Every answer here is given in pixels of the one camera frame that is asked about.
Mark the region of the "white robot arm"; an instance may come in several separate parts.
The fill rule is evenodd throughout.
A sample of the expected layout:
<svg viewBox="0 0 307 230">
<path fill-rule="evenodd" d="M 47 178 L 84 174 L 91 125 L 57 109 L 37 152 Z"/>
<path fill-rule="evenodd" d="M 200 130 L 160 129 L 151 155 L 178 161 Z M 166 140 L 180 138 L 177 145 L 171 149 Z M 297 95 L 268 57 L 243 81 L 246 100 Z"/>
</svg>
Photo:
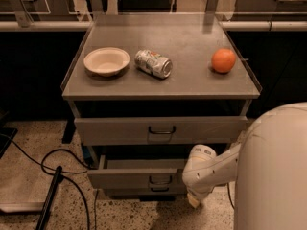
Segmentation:
<svg viewBox="0 0 307 230">
<path fill-rule="evenodd" d="M 307 230 L 307 103 L 266 112 L 220 155 L 193 146 L 182 180 L 193 206 L 233 181 L 234 230 Z"/>
</svg>

